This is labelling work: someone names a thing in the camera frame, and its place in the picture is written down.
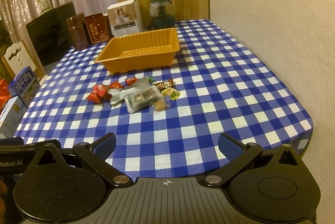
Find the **person's left hand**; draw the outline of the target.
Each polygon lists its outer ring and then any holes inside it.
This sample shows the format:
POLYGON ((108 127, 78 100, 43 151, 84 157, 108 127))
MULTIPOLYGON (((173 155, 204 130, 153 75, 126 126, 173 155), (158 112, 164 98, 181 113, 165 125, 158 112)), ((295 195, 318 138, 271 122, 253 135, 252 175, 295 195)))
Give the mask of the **person's left hand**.
POLYGON ((3 183, 3 181, 0 181, 0 224, 5 223, 5 213, 6 213, 6 205, 2 198, 2 195, 7 193, 7 187, 3 183))

